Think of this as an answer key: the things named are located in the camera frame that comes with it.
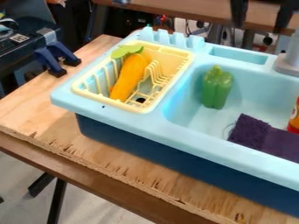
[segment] wooden surface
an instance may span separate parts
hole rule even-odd
[[[76,53],[81,66],[65,66],[66,77],[43,73],[1,100],[2,151],[156,223],[299,223],[81,135],[74,114],[53,106],[49,93],[119,40],[99,37]]]
[[[166,14],[177,18],[202,20],[214,24],[231,22],[230,0],[130,0],[130,4],[115,4],[112,0],[93,0],[95,3],[154,14]],[[251,1],[247,12],[245,29],[271,32],[279,5]],[[299,15],[294,15],[288,29],[282,34],[291,35],[299,27]]]

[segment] sink compartment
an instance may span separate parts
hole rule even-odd
[[[259,55],[256,52],[245,52],[238,49],[226,49],[224,47],[214,46],[210,51],[210,55],[226,58],[230,60],[240,60],[256,65],[265,65],[268,59],[265,55]]]
[[[299,81],[288,76],[256,73],[221,66],[234,84],[223,109],[206,108],[200,101],[201,78],[213,65],[198,67],[165,103],[163,113],[172,123],[207,135],[227,139],[241,113],[285,129],[299,91]]]

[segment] dish rack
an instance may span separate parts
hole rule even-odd
[[[72,84],[72,91],[77,95],[130,112],[149,113],[184,74],[195,56],[186,50],[141,40],[129,41],[126,45],[143,46],[142,55],[150,63],[144,69],[142,79],[125,102],[109,98],[110,90],[117,82],[122,69],[124,57],[111,59],[107,56],[98,65],[77,78]]]

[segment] floor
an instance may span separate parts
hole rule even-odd
[[[55,187],[53,181],[37,198],[27,187],[43,172],[0,152],[0,224],[44,224]],[[61,224],[150,224],[152,222],[68,184]]]

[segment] green bell pepper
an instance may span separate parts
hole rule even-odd
[[[207,108],[222,109],[233,86],[233,76],[214,66],[202,76],[201,101]]]

